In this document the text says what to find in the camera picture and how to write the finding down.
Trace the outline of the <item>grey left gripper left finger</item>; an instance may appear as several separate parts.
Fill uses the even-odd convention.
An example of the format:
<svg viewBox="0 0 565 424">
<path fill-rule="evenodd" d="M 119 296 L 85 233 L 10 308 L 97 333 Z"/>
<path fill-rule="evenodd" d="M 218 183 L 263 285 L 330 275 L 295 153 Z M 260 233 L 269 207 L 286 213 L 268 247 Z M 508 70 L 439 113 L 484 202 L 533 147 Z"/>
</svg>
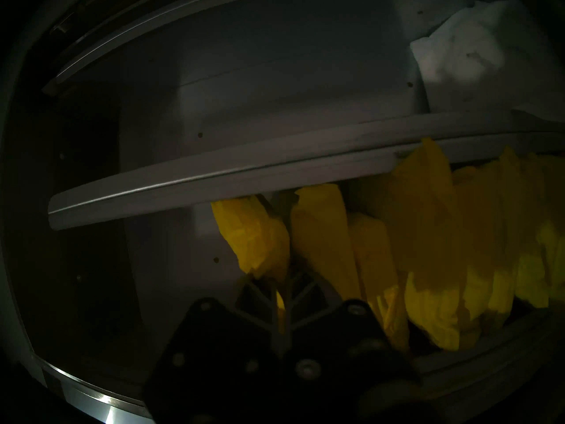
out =
<svg viewBox="0 0 565 424">
<path fill-rule="evenodd" d="M 195 300 L 145 383 L 155 423 L 268 423 L 280 358 L 277 290 L 243 278 L 232 304 Z"/>
</svg>

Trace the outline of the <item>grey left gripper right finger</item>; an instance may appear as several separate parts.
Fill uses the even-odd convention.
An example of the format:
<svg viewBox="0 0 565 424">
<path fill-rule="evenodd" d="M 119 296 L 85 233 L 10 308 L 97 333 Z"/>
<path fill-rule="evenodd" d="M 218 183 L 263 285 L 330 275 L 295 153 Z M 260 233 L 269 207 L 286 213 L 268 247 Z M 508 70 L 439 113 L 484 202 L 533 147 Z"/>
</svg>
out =
<svg viewBox="0 0 565 424">
<path fill-rule="evenodd" d="M 414 423 L 418 376 L 368 303 L 300 273 L 285 299 L 284 423 Z"/>
</svg>

